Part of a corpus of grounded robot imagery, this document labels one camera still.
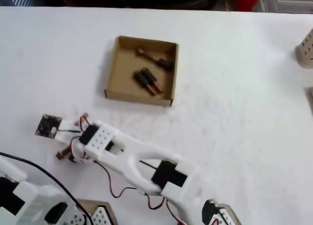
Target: cardboard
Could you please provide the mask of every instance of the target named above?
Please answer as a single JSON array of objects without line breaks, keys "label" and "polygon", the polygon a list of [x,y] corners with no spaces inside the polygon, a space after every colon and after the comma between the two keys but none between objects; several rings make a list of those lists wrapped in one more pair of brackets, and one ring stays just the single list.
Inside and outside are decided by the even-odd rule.
[{"label": "cardboard", "polygon": [[[173,71],[166,71],[151,61],[136,55],[142,48],[154,58],[174,61]],[[110,79],[105,89],[108,99],[171,106],[174,100],[179,45],[156,40],[120,36],[115,40]],[[148,68],[163,88],[163,93],[151,96],[133,78],[137,70]]]}]

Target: red wire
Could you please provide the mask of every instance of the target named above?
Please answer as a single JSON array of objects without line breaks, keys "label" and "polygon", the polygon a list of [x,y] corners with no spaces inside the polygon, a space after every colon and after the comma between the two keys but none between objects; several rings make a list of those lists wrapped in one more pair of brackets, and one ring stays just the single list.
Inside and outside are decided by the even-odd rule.
[{"label": "red wire", "polygon": [[218,220],[218,219],[215,219],[211,225],[219,225],[219,224],[220,224],[219,220]]},{"label": "red wire", "polygon": [[79,137],[80,137],[80,136],[75,136],[75,137],[73,137],[73,138],[71,139],[70,144],[69,144],[69,146],[70,146],[70,153],[72,154],[72,156],[73,156],[75,159],[81,160],[81,161],[84,163],[84,161],[83,161],[82,158],[79,158],[79,157],[77,157],[77,156],[74,154],[74,149],[73,149],[73,140],[76,139],[76,138],[79,138]]},{"label": "red wire", "polygon": [[162,199],[162,201],[161,201],[161,203],[160,203],[159,205],[157,205],[156,207],[151,207],[151,199],[150,199],[150,196],[149,196],[147,193],[145,193],[145,195],[148,197],[148,207],[149,207],[149,209],[151,209],[151,210],[157,210],[157,209],[160,209],[160,208],[163,206],[164,201],[165,201],[165,198],[164,198],[164,197],[163,197],[163,199]]},{"label": "red wire", "polygon": [[102,167],[102,169],[104,169],[104,170],[107,172],[107,175],[108,175],[108,178],[109,178],[110,192],[111,192],[111,195],[112,195],[114,198],[116,198],[116,199],[117,199],[117,198],[120,198],[126,189],[132,189],[132,190],[136,190],[136,189],[137,189],[137,188],[135,188],[135,187],[125,187],[125,188],[120,192],[120,194],[118,194],[118,196],[116,196],[116,195],[113,193],[113,190],[112,190],[112,180],[111,180],[111,175],[110,175],[110,173],[109,173],[108,170],[107,170],[102,164],[100,164],[99,162],[95,161],[94,163],[96,163],[97,165],[100,165],[100,166]]},{"label": "red wire", "polygon": [[178,222],[179,225],[187,225],[183,220],[179,219],[175,214],[171,211],[169,205],[168,205],[168,200],[166,200],[166,207],[168,208],[168,211],[171,213],[172,217]]},{"label": "red wire", "polygon": [[84,121],[87,122],[88,125],[90,125],[90,122],[88,121],[88,119],[87,119],[86,117],[84,117],[84,116],[81,116],[81,117],[79,118],[79,121],[78,121],[79,128],[80,128],[80,131],[81,131],[81,132],[84,131],[83,125],[82,125],[82,123],[83,123],[83,120],[82,120],[82,119],[84,119]]}]

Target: white tabletop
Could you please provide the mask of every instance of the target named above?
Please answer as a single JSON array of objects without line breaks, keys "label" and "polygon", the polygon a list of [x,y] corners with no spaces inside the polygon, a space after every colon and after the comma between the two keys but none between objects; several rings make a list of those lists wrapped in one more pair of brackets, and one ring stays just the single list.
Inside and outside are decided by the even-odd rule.
[{"label": "white tabletop", "polygon": [[[176,224],[166,207],[150,211],[136,192],[113,199],[100,167],[60,162],[64,145],[34,135],[43,113],[88,112],[196,159],[212,197],[243,225],[312,223],[313,116],[304,88],[313,71],[293,50],[313,15],[2,7],[0,22],[1,151],[38,163],[78,198],[110,202],[121,225]],[[104,97],[119,35],[179,44],[172,107]],[[51,183],[17,165],[31,182]],[[127,185],[112,176],[116,192]]]}]

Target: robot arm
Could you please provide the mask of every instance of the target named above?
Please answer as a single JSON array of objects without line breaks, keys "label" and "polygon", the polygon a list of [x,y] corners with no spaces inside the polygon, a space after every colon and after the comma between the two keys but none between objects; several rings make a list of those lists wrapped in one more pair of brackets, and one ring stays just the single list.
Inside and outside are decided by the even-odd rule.
[{"label": "robot arm", "polygon": [[[63,135],[57,134],[55,138],[62,140]],[[100,120],[86,128],[75,147],[90,160],[122,175],[138,190],[163,196],[188,225],[241,224],[229,206],[208,200],[212,194],[199,167],[167,149],[144,143]],[[151,179],[143,177],[137,168],[142,159],[161,160]]]}]

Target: white plastic part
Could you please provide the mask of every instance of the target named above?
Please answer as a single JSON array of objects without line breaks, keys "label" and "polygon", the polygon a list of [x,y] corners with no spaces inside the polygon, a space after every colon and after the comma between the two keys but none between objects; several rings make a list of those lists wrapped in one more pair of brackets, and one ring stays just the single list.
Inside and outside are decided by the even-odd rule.
[{"label": "white plastic part", "polygon": [[92,216],[94,225],[112,225],[106,210],[103,207],[98,207]]},{"label": "white plastic part", "polygon": [[[0,171],[4,169],[15,169],[19,173],[19,180],[27,178],[27,174],[21,169],[16,169],[10,162],[0,164]],[[74,209],[74,203],[68,195],[53,185],[37,186],[32,183],[21,180],[14,189],[13,194],[24,201],[16,215],[12,214],[4,207],[0,208],[0,223],[4,225],[42,225],[45,223],[45,216],[48,211],[59,203],[66,203],[67,208],[61,215],[57,225],[63,225],[68,213]]]},{"label": "white plastic part", "polygon": [[[180,156],[160,146],[132,138],[102,121],[98,120],[95,124],[100,128],[86,145],[87,155],[121,174],[139,190],[150,195],[159,195],[161,188],[141,175],[137,163],[142,159],[168,159],[179,162]],[[110,141],[114,145],[106,149]]]},{"label": "white plastic part", "polygon": [[[224,218],[227,221],[228,225],[236,225],[236,223],[232,220],[230,214],[227,212],[226,209],[221,209],[220,212],[224,216]],[[215,221],[215,219],[219,220],[219,225],[226,225],[225,221],[223,220],[223,218],[221,217],[220,214],[215,214],[212,217],[209,225],[216,225],[216,223],[215,224],[213,223]]]},{"label": "white plastic part", "polygon": [[[106,210],[103,207],[98,207],[91,216],[94,225],[112,225]],[[73,210],[73,213],[68,217],[64,225],[91,225],[88,218],[85,219],[82,212],[78,209]]]},{"label": "white plastic part", "polygon": [[85,151],[89,156],[100,161],[103,151],[119,131],[101,121],[96,121],[94,124],[98,125],[99,129],[86,145]]},{"label": "white plastic part", "polygon": [[3,157],[0,157],[0,174],[15,182],[21,182],[27,179],[27,174],[23,170],[19,169]]},{"label": "white plastic part", "polygon": [[[79,127],[74,125],[73,120],[69,120],[69,119],[62,119],[60,126],[59,126],[59,130],[75,130],[75,131],[79,131]],[[57,132],[57,134],[55,135],[55,140],[64,143],[66,146],[69,145],[71,139],[75,136],[81,135],[80,133],[72,133],[72,132],[64,132],[64,131],[60,131]]]},{"label": "white plastic part", "polygon": [[64,225],[84,225],[85,217],[77,208],[72,211]]},{"label": "white plastic part", "polygon": [[[101,121],[96,121],[96,124],[100,128],[86,145],[89,156],[121,174],[139,191],[164,196],[178,209],[180,218],[188,225],[202,224],[202,208],[208,199],[213,198],[213,188],[204,180],[199,167],[167,149],[132,138]],[[114,145],[107,148],[110,141]],[[172,161],[177,164],[175,170],[187,178],[182,187],[167,182],[162,190],[141,175],[137,169],[141,159]],[[240,222],[232,221],[231,225],[240,225]]]}]

